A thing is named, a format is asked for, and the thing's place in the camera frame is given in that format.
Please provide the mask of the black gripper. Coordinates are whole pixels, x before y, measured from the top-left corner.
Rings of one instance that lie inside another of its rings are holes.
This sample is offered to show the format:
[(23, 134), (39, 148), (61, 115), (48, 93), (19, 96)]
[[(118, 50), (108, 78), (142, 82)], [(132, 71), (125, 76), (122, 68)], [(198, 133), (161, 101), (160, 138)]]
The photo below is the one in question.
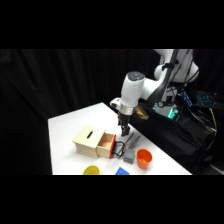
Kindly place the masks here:
[(125, 136), (125, 133), (126, 135), (129, 135), (130, 127), (127, 125), (129, 124), (130, 119), (131, 119), (130, 115), (124, 115), (122, 113), (118, 113), (118, 124), (121, 126), (121, 136)]

